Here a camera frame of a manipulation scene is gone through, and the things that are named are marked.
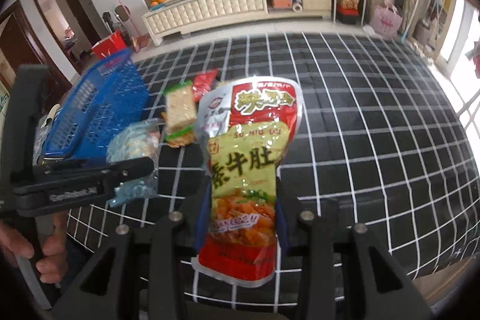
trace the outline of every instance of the human hand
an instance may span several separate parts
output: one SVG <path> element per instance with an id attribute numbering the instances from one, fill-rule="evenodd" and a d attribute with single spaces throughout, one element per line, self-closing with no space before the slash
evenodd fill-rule
<path id="1" fill-rule="evenodd" d="M 36 264 L 43 283 L 60 282 L 68 271 L 67 251 L 67 212 L 53 215 L 54 232 L 42 245 L 45 257 Z M 15 256 L 30 259 L 34 255 L 33 246 L 15 229 L 0 221 L 0 250 L 8 262 L 17 267 Z"/>

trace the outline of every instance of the blue plastic basket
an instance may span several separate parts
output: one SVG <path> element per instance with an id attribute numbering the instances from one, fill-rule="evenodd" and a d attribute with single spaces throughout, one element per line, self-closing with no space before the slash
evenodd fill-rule
<path id="1" fill-rule="evenodd" d="M 102 159 L 110 141 L 140 120 L 148 90 L 125 49 L 91 67 L 69 93 L 42 150 L 47 159 Z"/>

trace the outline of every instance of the red bag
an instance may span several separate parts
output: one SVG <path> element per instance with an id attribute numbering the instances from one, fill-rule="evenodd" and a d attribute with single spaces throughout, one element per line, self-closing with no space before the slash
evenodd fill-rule
<path id="1" fill-rule="evenodd" d="M 103 40 L 100 40 L 92 47 L 92 52 L 97 55 L 99 59 L 105 59 L 110 55 L 118 52 L 121 49 L 125 49 L 125 45 L 122 37 L 120 36 L 119 31 L 110 34 L 108 37 L 105 37 Z"/>
<path id="2" fill-rule="evenodd" d="M 211 90 L 217 74 L 218 69 L 212 69 L 195 76 L 193 85 L 191 86 L 194 95 L 193 100 L 195 102 L 200 102 L 200 99 Z"/>

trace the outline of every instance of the metal bolt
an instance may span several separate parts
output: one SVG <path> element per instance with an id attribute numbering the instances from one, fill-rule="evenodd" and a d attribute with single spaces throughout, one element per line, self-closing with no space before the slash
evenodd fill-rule
<path id="1" fill-rule="evenodd" d="M 117 232 L 119 235 L 124 235 L 124 234 L 128 234 L 129 230 L 130 228 L 127 225 L 122 224 L 115 229 L 115 232 Z"/>
<path id="2" fill-rule="evenodd" d="M 312 211 L 301 211 L 300 218 L 303 221 L 312 221 L 315 218 L 315 215 L 313 214 Z"/>
<path id="3" fill-rule="evenodd" d="M 169 214 L 169 219 L 173 221 L 174 223 L 180 221 L 183 218 L 183 214 L 181 211 L 173 211 Z"/>
<path id="4" fill-rule="evenodd" d="M 365 224 L 355 224 L 353 229 L 355 229 L 355 232 L 363 235 L 367 231 L 368 228 Z"/>

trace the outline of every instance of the red snack packet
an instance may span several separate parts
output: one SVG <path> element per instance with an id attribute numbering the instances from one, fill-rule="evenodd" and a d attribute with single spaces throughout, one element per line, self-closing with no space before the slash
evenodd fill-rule
<path id="1" fill-rule="evenodd" d="M 193 85 L 191 86 L 195 102 L 200 102 L 200 99 L 211 90 L 217 74 L 218 69 L 212 69 L 195 76 Z"/>

